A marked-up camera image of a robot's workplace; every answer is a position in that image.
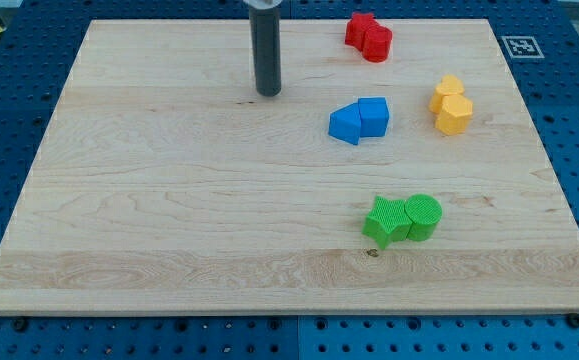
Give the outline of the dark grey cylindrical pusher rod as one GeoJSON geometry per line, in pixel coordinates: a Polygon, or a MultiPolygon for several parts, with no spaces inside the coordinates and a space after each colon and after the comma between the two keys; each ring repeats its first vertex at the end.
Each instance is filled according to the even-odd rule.
{"type": "Polygon", "coordinates": [[[273,97],[281,91],[279,4],[249,3],[248,9],[256,90],[273,97]]]}

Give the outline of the silver rod mount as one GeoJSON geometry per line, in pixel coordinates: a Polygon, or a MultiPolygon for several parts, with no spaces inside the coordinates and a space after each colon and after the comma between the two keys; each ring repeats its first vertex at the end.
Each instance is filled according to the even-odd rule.
{"type": "Polygon", "coordinates": [[[243,2],[254,9],[273,9],[278,7],[282,0],[243,0],[243,2]]]}

